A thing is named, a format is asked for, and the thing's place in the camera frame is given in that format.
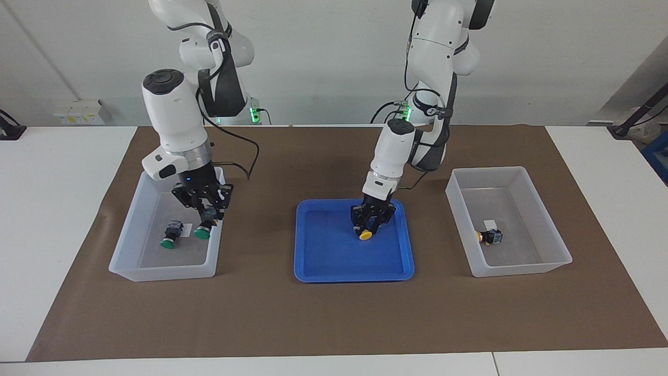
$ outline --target tabletop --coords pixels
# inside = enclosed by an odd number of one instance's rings
[[[0,364],[1,374],[653,375],[668,369],[668,349],[21,363],[135,129],[30,128],[19,142],[0,144],[0,362],[17,362]],[[547,130],[668,333],[668,254],[657,237],[668,223],[668,188],[631,142],[614,140],[605,128]]]

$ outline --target white box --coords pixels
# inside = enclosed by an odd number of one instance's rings
[[[476,277],[545,273],[572,262],[524,167],[454,169],[446,195]],[[494,220],[500,244],[478,242]]]
[[[222,169],[216,174],[224,184]],[[160,246],[170,220],[199,225],[197,210],[181,205],[172,194],[179,182],[173,175],[161,181],[142,172],[118,238],[109,271],[134,282],[206,278],[216,274],[222,221],[211,228],[208,242],[195,236],[179,238],[176,247]]]

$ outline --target white sticker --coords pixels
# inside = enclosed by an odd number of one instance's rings
[[[496,227],[496,221],[493,219],[487,219],[486,221],[483,221],[485,223],[485,228],[489,231],[491,229],[498,229],[499,227]]]
[[[181,231],[181,237],[187,238],[190,236],[190,230],[192,230],[192,223],[183,223],[183,230]]]

